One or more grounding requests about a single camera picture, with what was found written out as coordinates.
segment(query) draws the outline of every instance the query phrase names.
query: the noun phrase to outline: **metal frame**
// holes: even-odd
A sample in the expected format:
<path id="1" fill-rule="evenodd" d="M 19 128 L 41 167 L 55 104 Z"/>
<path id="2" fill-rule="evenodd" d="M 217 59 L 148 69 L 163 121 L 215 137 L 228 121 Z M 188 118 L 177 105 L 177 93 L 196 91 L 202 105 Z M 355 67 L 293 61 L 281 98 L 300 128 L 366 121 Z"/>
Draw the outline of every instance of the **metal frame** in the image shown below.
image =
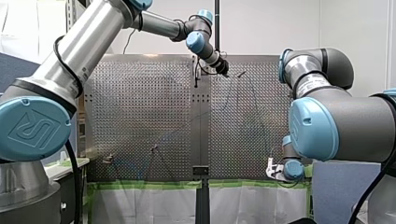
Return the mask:
<path id="1" fill-rule="evenodd" d="M 208 186 L 208 180 L 209 178 L 215 177 L 209 175 L 211 173 L 211 170 L 213 168 L 213 162 L 219 162 L 219 161 L 212 161 L 210 156 L 213 156 L 211 154 L 211 150 L 214 150 L 215 148 L 211 148 L 209 145 L 213 139 L 211 139 L 211 135 L 214 134 L 213 132 L 216 132 L 216 130 L 211 127 L 212 125 L 212 119 L 215 119 L 217 111 L 217 107 L 219 105 L 219 102 L 224 101 L 224 94 L 221 92 L 217 92 L 216 89 L 214 88 L 222 88 L 224 91 L 233 91 L 230 94 L 236 94 L 238 95 L 238 92 L 235 93 L 236 91 L 239 91 L 239 88 L 242 90 L 242 95 L 238 96 L 238 99 L 243 99 L 244 102 L 251 100 L 249 99 L 249 96 L 251 93 L 249 93 L 249 90 L 246 90 L 247 88 L 247 79 L 246 78 L 252 78 L 253 81 L 260 82 L 264 80 L 263 83 L 256 83 L 259 88 L 262 84 L 268 84 L 271 83 L 271 85 L 274 86 L 268 86 L 268 88 L 272 88 L 271 90 L 274 91 L 274 89 L 278 90 L 279 92 L 275 92 L 278 97 L 285 98 L 284 100 L 281 100 L 278 102 L 279 99 L 273 99 L 274 96 L 270 95 L 269 97 L 264 97 L 263 99 L 260 98 L 258 101 L 259 103 L 263 103 L 264 105 L 266 104 L 265 100 L 272 100 L 269 104 L 272 104 L 275 102 L 276 106 L 279 106 L 280 108 L 271 108 L 273 110 L 272 113 L 269 112 L 270 117 L 274 115 L 274 110 L 278 111 L 278 109 L 283 109 L 287 108 L 289 106 L 288 103 L 288 88 L 286 86 L 280 86 L 280 84 L 277 81 L 277 75 L 276 75 L 276 70 L 277 70 L 277 57 L 276 56 L 229 56 L 227 60 L 231 63 L 230 66 L 230 73 L 233 77 L 233 79 L 238 80 L 237 86 L 233 87 L 231 89 L 230 84 L 228 83 L 230 79 L 225 79 L 225 77 L 222 76 L 209 76 L 205 72 L 201 72 L 201 69 L 198 69 L 198 82 L 197 86 L 195 87 L 195 66 L 196 66 L 196 57 L 190 56 L 190 55 L 153 55 L 153 56 L 145 56 L 145 55 L 106 55 L 102 63 L 114 63 L 109 66 L 117 66 L 116 63 L 133 63 L 133 62 L 169 62 L 169 61 L 190 61 L 190 73 L 186 74 L 186 76 L 190 77 L 190 129 L 191 129 L 191 173 L 195 174 L 191 176 L 192 180 L 201 180 L 202 181 L 202 187 L 197 190 L 196 194 L 196 223 L 197 224 L 208 224 L 210 223 L 210 203 L 209 203 L 209 186 Z M 252 76 L 252 77 L 243 77 L 241 76 L 241 79 L 238 79 L 237 76 L 238 74 L 242 72 L 242 70 L 247 70 L 247 72 L 243 76 Z M 263 74 L 264 76 L 270 76 L 269 79 L 265 79 L 264 77 L 257 77 L 257 75 Z M 87 85 L 85 87 L 85 97 L 86 97 L 86 109 L 87 111 L 92 111 L 92 103 L 95 101 L 95 96 L 94 96 L 94 89 L 92 88 L 92 78 L 89 79 L 87 82 Z M 262 116 L 262 114 L 258 114 L 259 111 L 249 111 L 249 108 L 244 108 L 238 109 L 240 110 L 237 113 L 238 118 L 242 118 L 246 115 L 246 113 L 251 112 L 251 114 L 254 114 L 256 117 L 257 116 Z M 233 111 L 220 111 L 220 113 L 224 113 L 224 116 L 230 116 L 230 113 L 233 113 Z M 284 122 L 283 119 L 287 119 L 287 114 L 285 115 L 279 115 L 281 125 L 286 125 L 286 121 Z M 94 120 L 94 117 L 92 116 L 92 113 L 88 112 L 87 113 L 87 118 L 86 118 L 86 134 L 87 134 L 87 152 L 86 155 L 87 157 L 90 158 L 97 158 L 98 153 L 95 151 L 95 148 L 92 147 L 94 146 L 93 142 L 93 136 L 90 137 L 90 134 L 93 134 L 94 129 L 92 128 L 92 122 Z M 233 126 L 233 124 L 230 124 L 230 128 L 235 128 L 239 129 L 239 126 Z M 274 130 L 271 130 L 272 132 L 269 133 L 270 138 L 273 138 L 275 135 L 276 137 L 280 138 L 278 139 L 279 141 L 277 142 L 274 141 L 276 145 L 281 145 L 281 138 L 283 137 L 284 133 L 274 133 Z M 252 154 L 252 157 L 265 157 L 266 152 L 265 150 L 261 151 L 259 150 L 252 150 L 248 153 L 257 153 L 259 151 L 260 155 L 257 154 Z M 223 156 L 224 160 L 227 159 L 227 154 Z M 282 157 L 282 152 L 279 151 L 278 154 L 275 155 L 275 158 L 281 158 Z M 228 176 L 228 178 L 250 178 L 250 179 L 265 179 L 265 167 L 266 167 L 266 160 L 262 160 L 262 175 L 260 176 Z M 174 181 L 169 178 L 164 178 L 162 181 Z"/>
<path id="2" fill-rule="evenodd" d="M 66 2 L 66 30 L 69 31 L 77 21 L 76 0 Z"/>

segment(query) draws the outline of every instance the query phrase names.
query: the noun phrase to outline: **vertical pole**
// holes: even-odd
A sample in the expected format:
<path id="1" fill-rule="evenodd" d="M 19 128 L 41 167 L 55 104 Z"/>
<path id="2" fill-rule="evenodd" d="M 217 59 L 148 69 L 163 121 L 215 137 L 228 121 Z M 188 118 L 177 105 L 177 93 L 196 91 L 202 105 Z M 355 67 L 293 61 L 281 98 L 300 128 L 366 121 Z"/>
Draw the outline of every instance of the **vertical pole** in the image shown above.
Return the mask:
<path id="1" fill-rule="evenodd" d="M 215 0 L 215 49 L 220 51 L 220 0 Z"/>

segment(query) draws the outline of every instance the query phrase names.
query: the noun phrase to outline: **pegboard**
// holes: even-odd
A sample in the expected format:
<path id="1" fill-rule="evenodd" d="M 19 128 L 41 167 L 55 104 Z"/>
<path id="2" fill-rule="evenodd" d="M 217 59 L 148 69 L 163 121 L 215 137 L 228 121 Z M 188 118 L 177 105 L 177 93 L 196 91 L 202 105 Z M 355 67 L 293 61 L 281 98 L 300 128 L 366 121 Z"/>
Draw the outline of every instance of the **pegboard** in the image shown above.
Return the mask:
<path id="1" fill-rule="evenodd" d="M 231 77 L 194 88 L 191 56 L 105 56 L 85 87 L 89 181 L 192 180 L 193 165 L 210 178 L 265 178 L 270 152 L 282 157 L 289 90 L 276 56 L 227 60 Z"/>
<path id="2" fill-rule="evenodd" d="M 105 56 L 86 87 L 91 181 L 191 179 L 191 69 L 189 56 Z"/>
<path id="3" fill-rule="evenodd" d="M 290 91 L 279 83 L 277 56 L 227 60 L 234 75 L 211 80 L 210 178 L 264 179 L 270 154 L 282 158 Z"/>

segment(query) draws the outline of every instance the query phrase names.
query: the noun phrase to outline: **silver arm segment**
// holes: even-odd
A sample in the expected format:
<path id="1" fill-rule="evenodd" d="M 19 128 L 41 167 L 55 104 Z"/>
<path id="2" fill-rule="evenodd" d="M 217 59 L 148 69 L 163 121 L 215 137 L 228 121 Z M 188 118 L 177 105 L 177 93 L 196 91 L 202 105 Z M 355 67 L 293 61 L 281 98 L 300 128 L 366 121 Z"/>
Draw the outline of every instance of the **silver arm segment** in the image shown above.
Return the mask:
<path id="1" fill-rule="evenodd" d="M 96 0 L 60 42 L 58 50 L 64 63 L 77 75 L 78 81 L 83 86 L 119 31 L 125 27 L 134 27 L 169 37 L 172 41 L 191 37 L 187 41 L 189 49 L 216 68 L 218 73 L 226 76 L 228 63 L 209 43 L 212 34 L 211 14 L 202 11 L 203 16 L 197 15 L 193 20 L 172 21 L 147 11 L 139 11 L 125 4 L 123 0 Z M 78 89 L 78 81 L 65 71 L 52 52 L 31 77 L 20 78 L 13 86 L 23 89 L 38 86 L 44 89 L 42 91 L 60 97 L 61 99 L 57 101 L 61 102 L 58 103 L 74 114 L 73 108 L 76 107 L 74 99 L 81 92 Z M 14 94 L 15 92 L 12 94 L 6 92 L 0 103 L 14 97 Z"/>

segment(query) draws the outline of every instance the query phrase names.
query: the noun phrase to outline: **wall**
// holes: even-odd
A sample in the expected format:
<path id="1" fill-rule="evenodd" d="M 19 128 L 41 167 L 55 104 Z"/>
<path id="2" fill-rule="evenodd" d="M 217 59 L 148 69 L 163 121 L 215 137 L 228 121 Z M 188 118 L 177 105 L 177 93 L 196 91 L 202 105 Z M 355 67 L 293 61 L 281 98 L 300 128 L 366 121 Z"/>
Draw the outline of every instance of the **wall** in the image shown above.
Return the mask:
<path id="1" fill-rule="evenodd" d="M 352 61 L 355 82 L 350 92 L 355 96 L 381 92 L 388 86 L 391 2 L 320 1 L 320 46 L 340 49 Z"/>
<path id="2" fill-rule="evenodd" d="M 318 47 L 318 0 L 222 0 L 220 4 L 221 50 L 229 54 L 277 55 L 286 48 Z M 155 0 L 149 11 L 186 20 L 201 8 L 214 12 L 214 0 Z M 121 31 L 112 45 L 114 53 L 122 53 L 131 31 Z M 184 42 L 138 32 L 126 53 L 190 54 Z"/>

